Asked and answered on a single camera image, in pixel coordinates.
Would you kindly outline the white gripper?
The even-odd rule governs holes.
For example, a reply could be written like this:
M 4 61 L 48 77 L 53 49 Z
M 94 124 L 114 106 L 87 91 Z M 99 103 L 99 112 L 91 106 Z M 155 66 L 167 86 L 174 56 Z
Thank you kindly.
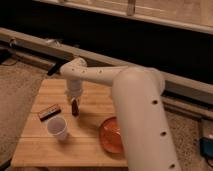
M 83 93 L 82 81 L 81 80 L 67 80 L 66 81 L 66 94 L 68 103 L 73 103 L 73 98 L 77 98 L 77 104 L 81 104 L 81 95 Z

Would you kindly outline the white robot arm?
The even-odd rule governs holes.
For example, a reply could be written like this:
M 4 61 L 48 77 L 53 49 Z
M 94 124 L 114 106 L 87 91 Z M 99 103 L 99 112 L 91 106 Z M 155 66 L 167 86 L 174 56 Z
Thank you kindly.
M 60 68 L 68 94 L 79 97 L 81 83 L 111 88 L 129 171 L 182 171 L 168 126 L 160 71 L 142 66 L 89 67 L 76 58 Z

